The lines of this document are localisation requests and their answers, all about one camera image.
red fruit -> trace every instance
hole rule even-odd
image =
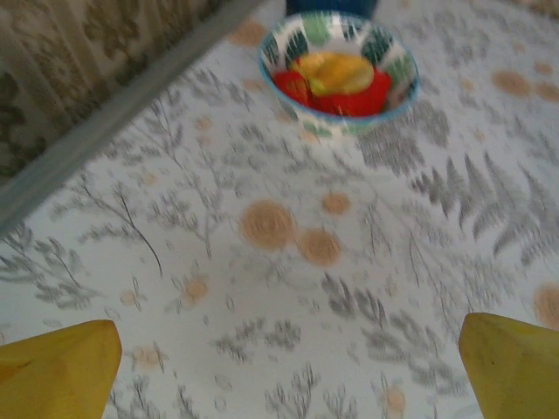
[[[308,83],[298,72],[278,72],[272,76],[272,81],[290,99],[314,108],[314,98]]]
[[[317,108],[340,116],[372,116],[383,110],[392,80],[390,75],[376,71],[373,82],[365,90],[352,94],[329,94],[314,98]]]

yellow fruit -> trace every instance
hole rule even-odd
[[[120,362],[110,320],[0,347],[0,418],[100,418]]]
[[[305,79],[311,79],[316,75],[321,66],[329,59],[335,57],[335,55],[335,52],[330,51],[310,52],[294,61],[289,70],[298,72]]]
[[[485,419],[559,416],[558,332],[472,313],[459,351]]]
[[[315,96],[351,94],[365,90],[374,77],[375,69],[367,59],[356,55],[335,54],[309,79],[309,85]]]

tablecloth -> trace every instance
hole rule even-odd
[[[559,329],[559,25],[380,2],[412,111],[320,141],[256,66],[256,10],[0,247],[0,343],[112,319],[106,419],[479,419],[465,314]]]

leaf pattern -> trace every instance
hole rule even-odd
[[[308,52],[308,44],[305,34],[300,30],[296,30],[289,36],[289,41],[287,42],[286,68],[289,68],[294,59],[297,59],[306,52]]]
[[[329,41],[331,25],[332,17],[326,12],[303,17],[303,28],[305,28],[307,41],[314,46],[321,47]]]
[[[373,65],[379,65],[384,55],[389,51],[392,40],[389,33],[373,28],[363,41],[361,55],[366,57]]]
[[[278,42],[276,38],[271,38],[270,42],[266,44],[266,48],[264,49],[264,54],[270,64],[277,65],[280,61],[280,49],[278,48]]]
[[[340,25],[342,27],[343,37],[346,41],[354,40],[362,31],[363,24],[361,21],[352,17],[341,17]]]
[[[413,78],[413,61],[408,53],[402,57],[395,59],[384,68],[384,71],[390,75],[393,86],[400,86],[403,83],[409,83]]]
[[[472,234],[476,240],[490,229],[502,227],[493,243],[495,256],[507,247],[520,244],[521,261],[530,265],[538,256],[559,252],[557,205],[526,169],[522,173],[528,181],[529,197],[488,153],[485,154],[485,164],[493,187],[468,156],[465,163],[467,186],[450,158],[446,163],[446,180],[434,168],[431,177],[423,173],[411,186],[418,193],[428,195],[432,204],[439,203],[446,217],[459,202],[459,226],[462,229],[466,220],[474,216]]]

patterned bowl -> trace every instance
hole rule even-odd
[[[392,77],[392,88],[382,113],[352,118],[315,111],[288,98],[272,82],[272,74],[285,71],[302,54],[325,50],[362,55]],[[418,95],[418,68],[405,45],[385,27],[338,11],[312,11],[280,22],[259,48],[259,67],[284,110],[307,131],[320,137],[365,134],[405,112]]]

